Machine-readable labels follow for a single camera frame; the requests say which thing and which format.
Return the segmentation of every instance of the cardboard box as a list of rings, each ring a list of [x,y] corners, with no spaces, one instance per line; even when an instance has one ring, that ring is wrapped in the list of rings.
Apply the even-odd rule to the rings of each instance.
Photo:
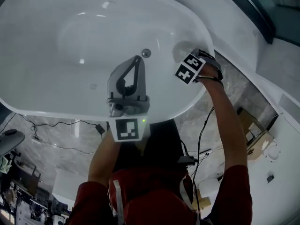
[[[270,145],[274,137],[246,110],[241,110],[239,118],[245,134],[248,160],[256,160]]]
[[[204,208],[211,206],[210,198],[209,197],[201,197],[200,191],[198,189],[197,189],[197,195],[198,195],[200,210],[203,210]],[[192,207],[194,210],[198,209],[196,198],[193,199]]]

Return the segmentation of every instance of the marble floor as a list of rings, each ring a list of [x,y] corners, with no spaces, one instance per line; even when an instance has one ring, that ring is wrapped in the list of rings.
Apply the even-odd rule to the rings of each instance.
[[[236,109],[243,107],[255,116],[265,127],[276,116],[275,110],[257,90],[257,88],[232,64],[216,55],[224,72],[225,91]],[[175,118],[181,139],[187,146],[190,155],[196,155],[199,133],[204,121],[212,108],[212,101],[207,92],[190,110]],[[3,129],[13,113],[0,125]],[[25,119],[35,124],[56,124],[59,121],[72,123],[75,120],[47,118],[38,116],[26,116]],[[22,153],[23,159],[34,163],[41,172],[40,186],[51,192],[56,176],[56,168],[87,176],[89,165],[101,142],[101,136],[94,125],[83,122],[71,126],[58,124],[56,127],[41,126],[37,128],[37,135],[44,141],[38,144],[30,139],[34,134],[32,124],[22,116],[16,115],[6,129],[15,128],[25,133],[25,141],[17,147]],[[106,128],[106,122],[87,121],[100,123]],[[200,151],[212,149],[212,153],[200,164],[196,174],[196,183],[219,176],[224,169],[224,154],[219,137],[215,114],[209,118],[208,124],[201,139]]]

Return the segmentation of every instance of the red shirt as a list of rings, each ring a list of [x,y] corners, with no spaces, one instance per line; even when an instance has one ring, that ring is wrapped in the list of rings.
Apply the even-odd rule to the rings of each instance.
[[[170,171],[158,167],[140,167],[115,172],[110,180],[110,197],[116,208],[114,180],[121,187],[124,217],[127,225],[196,223],[196,213],[182,201],[179,183],[187,171]],[[193,199],[193,186],[189,176],[184,187]],[[116,224],[110,208],[108,191],[97,182],[86,182],[78,188],[70,225]],[[250,225],[252,199],[248,169],[237,165],[226,170],[216,201],[207,219],[213,225]]]

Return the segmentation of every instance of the red sleeve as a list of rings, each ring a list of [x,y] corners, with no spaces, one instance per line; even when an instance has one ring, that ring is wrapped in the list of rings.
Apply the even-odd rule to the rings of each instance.
[[[216,201],[208,217],[214,225],[252,221],[252,198],[247,167],[236,165],[225,171]]]
[[[97,182],[85,182],[78,188],[69,225],[112,224],[113,214],[109,206],[107,188]]]

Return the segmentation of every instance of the black wrist strap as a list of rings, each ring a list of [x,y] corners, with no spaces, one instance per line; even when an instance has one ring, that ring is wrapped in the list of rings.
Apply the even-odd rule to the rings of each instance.
[[[222,87],[224,87],[222,81],[221,81],[220,79],[218,79],[217,77],[197,76],[197,77],[193,80],[193,82],[194,82],[194,83],[199,83],[199,82],[200,82],[199,79],[211,79],[211,80],[214,80],[214,81],[220,83],[220,84],[222,85]]]

